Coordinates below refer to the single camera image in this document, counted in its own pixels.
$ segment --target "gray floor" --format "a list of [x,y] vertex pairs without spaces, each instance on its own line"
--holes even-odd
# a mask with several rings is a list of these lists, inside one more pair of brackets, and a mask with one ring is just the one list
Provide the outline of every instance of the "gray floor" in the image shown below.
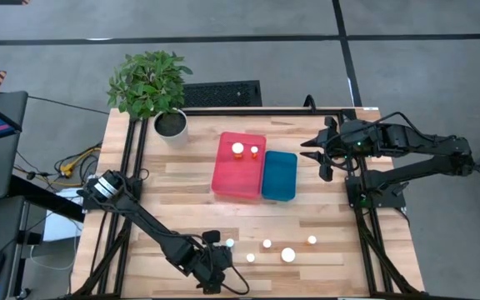
[[[342,0],[348,34],[480,33],[480,1]],[[335,34],[331,1],[42,0],[0,6],[0,39]],[[364,106],[406,113],[426,133],[466,137],[480,148],[480,41],[350,42]],[[0,46],[3,91],[26,90],[107,110],[104,92],[125,53],[164,49],[187,57],[190,83],[261,81],[265,106],[350,106],[338,42],[245,42],[108,46]],[[19,149],[50,170],[103,137],[103,115],[30,100]],[[401,166],[416,157],[396,160]],[[430,177],[406,191],[426,289],[480,298],[480,175]],[[71,262],[73,245],[38,260]],[[32,299],[63,294],[68,273],[29,263]]]

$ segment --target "wooden tabletop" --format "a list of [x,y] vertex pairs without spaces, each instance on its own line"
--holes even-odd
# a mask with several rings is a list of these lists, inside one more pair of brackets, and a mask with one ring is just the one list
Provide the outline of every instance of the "wooden tabletop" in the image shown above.
[[[378,110],[357,108],[357,117],[372,121],[381,116]],[[150,176],[143,183],[141,204],[171,230],[201,234],[217,229],[223,241],[233,238],[236,241],[233,262],[249,282],[250,297],[367,296],[357,225],[343,183],[346,173],[335,170],[333,181],[324,182],[318,176],[317,163],[298,155],[309,151],[299,145],[324,128],[323,120],[321,116],[188,117],[190,143],[180,150],[166,146],[150,125],[142,163]],[[119,169],[127,127],[128,115],[112,110],[97,174]],[[210,182],[219,136],[224,131],[262,134],[267,138],[267,150],[296,153],[296,197],[290,202],[256,203],[216,199]],[[131,162],[136,152],[137,132],[134,137]],[[393,167],[390,158],[367,161],[370,169]],[[387,255],[415,288],[423,289],[406,220],[394,209],[377,211]],[[89,275],[102,216],[103,212],[90,212],[86,216],[72,275],[74,289],[81,287]],[[103,255],[107,232],[103,231],[99,258]],[[306,244],[311,235],[317,238],[312,246]],[[269,249],[262,246],[264,239],[272,240]],[[296,252],[292,263],[280,258],[281,250],[286,247]],[[255,262],[247,262],[248,253],[255,254]],[[372,257],[377,289],[383,290],[378,260],[374,254]],[[111,266],[107,291],[113,290],[116,265]],[[244,289],[232,270],[226,274],[227,285]],[[205,297],[201,289],[195,288],[196,284],[192,276],[184,277],[166,262],[159,246],[146,233],[132,227],[123,297]],[[234,294],[223,289],[217,296]]]

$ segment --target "white pot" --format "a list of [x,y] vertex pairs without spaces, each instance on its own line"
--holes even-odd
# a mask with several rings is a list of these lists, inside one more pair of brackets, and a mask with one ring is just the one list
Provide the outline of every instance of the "white pot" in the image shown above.
[[166,144],[171,147],[171,148],[183,148],[188,144],[188,118],[187,115],[184,114],[184,112],[180,109],[176,109],[180,114],[184,116],[184,119],[186,120],[186,124],[184,125],[184,128],[180,133],[177,135],[171,136],[171,137],[165,137],[162,134],[157,132],[157,129],[155,128],[155,125],[157,123],[158,117],[160,117],[163,113],[159,112],[156,116],[155,119],[153,120],[153,129],[155,132],[158,134],[159,137],[166,142]]

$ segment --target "red container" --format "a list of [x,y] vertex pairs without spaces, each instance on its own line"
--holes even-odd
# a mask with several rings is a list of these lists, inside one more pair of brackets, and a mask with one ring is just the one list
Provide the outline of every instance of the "red container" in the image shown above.
[[[233,144],[243,145],[242,157],[233,156]],[[255,158],[251,147],[257,146]],[[241,198],[260,198],[263,186],[266,138],[259,135],[223,132],[217,147],[212,190],[219,195]]]

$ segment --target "green leaves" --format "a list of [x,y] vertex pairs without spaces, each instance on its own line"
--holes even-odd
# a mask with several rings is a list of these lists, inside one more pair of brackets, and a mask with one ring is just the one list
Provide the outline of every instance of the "green leaves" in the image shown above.
[[114,69],[108,79],[109,106],[132,118],[150,118],[159,113],[175,112],[184,104],[182,73],[193,74],[188,67],[178,66],[184,57],[164,51],[125,55],[126,62]]

